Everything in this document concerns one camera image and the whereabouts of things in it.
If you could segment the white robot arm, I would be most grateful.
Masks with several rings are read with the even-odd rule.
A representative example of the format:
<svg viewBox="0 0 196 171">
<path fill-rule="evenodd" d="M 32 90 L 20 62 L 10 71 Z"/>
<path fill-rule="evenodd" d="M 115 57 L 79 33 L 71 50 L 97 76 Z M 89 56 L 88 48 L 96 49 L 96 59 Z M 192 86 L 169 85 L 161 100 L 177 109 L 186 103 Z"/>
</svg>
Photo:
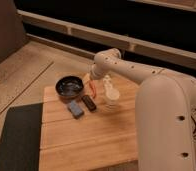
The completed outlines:
<svg viewBox="0 0 196 171">
<path fill-rule="evenodd" d="M 113 71 L 139 85 L 135 99 L 139 171 L 196 171 L 191 114 L 196 78 L 125 61 L 113 48 L 95 54 L 90 77 Z"/>
</svg>

